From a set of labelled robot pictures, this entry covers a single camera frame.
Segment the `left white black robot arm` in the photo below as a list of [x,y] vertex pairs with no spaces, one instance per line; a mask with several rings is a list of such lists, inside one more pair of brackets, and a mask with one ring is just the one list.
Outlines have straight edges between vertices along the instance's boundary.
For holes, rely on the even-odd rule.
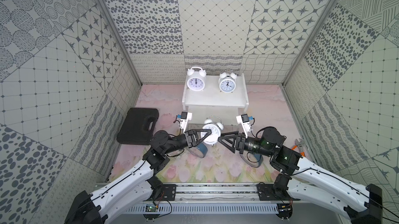
[[157,131],[151,148],[141,162],[113,182],[92,192],[79,193],[65,218],[66,224],[109,224],[130,207],[148,199],[156,200],[163,184],[156,177],[170,161],[169,153],[193,148],[212,134],[209,129],[192,129],[172,137]]

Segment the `blue round alarm clock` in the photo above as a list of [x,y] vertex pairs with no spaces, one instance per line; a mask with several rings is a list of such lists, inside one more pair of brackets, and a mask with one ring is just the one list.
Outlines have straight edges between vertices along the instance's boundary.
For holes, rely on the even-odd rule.
[[259,168],[264,161],[263,156],[261,154],[256,154],[252,152],[240,154],[240,157],[247,165],[254,168]]
[[188,148],[188,151],[198,158],[204,158],[208,152],[208,148],[203,143],[200,143],[196,147]]

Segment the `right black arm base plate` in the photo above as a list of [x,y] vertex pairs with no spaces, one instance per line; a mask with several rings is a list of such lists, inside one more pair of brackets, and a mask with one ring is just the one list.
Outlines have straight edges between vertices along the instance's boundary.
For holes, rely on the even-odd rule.
[[256,185],[256,188],[260,201],[299,201],[288,194],[288,186],[261,182]]

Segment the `white twin-bell alarm clock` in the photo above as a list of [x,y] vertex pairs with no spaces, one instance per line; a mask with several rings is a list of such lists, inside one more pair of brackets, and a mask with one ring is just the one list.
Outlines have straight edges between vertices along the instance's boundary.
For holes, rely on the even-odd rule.
[[237,75],[233,70],[224,70],[219,75],[219,89],[223,93],[232,93],[236,89]]
[[218,138],[221,136],[224,129],[222,119],[218,116],[211,115],[204,121],[202,129],[208,129],[211,134],[204,139],[204,143],[207,145],[215,145],[218,142]]
[[206,85],[206,70],[201,67],[194,66],[187,70],[187,87],[194,91],[200,92],[204,90]]

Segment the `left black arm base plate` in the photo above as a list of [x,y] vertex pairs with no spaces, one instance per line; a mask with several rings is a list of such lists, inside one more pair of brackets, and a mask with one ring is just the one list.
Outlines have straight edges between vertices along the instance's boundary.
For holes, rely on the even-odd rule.
[[163,184],[153,189],[150,201],[174,201],[176,197],[176,184]]

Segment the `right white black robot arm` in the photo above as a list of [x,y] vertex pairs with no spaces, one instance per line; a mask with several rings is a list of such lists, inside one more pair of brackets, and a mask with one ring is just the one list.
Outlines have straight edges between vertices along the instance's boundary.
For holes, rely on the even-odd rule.
[[270,158],[279,174],[271,191],[281,201],[304,200],[334,211],[353,224],[381,224],[382,189],[346,180],[283,145],[286,137],[275,127],[265,127],[261,138],[237,131],[222,134],[218,141],[232,152],[245,151]]

